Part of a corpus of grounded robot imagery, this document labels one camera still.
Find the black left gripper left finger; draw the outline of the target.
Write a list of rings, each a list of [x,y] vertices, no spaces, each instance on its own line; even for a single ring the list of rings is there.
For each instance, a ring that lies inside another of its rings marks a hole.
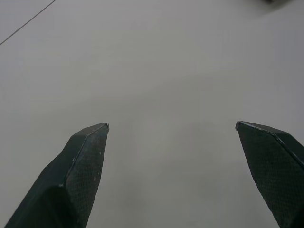
[[[7,228],[85,228],[98,191],[108,123],[75,133],[40,173]]]

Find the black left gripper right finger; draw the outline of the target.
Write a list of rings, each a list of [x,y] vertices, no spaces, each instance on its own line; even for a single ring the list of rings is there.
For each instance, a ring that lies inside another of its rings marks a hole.
[[[289,133],[238,121],[252,178],[281,228],[304,226],[304,147]]]

